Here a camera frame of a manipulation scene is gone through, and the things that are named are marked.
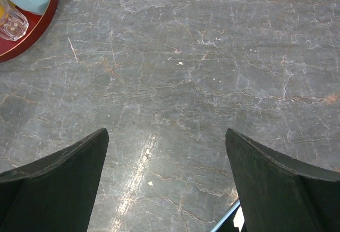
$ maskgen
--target gray marble tabletop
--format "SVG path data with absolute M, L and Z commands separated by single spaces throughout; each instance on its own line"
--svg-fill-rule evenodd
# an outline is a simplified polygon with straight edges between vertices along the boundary
M 340 169 L 339 0 L 59 0 L 0 64 L 0 171 L 105 127 L 88 231 L 209 231 L 229 127 Z

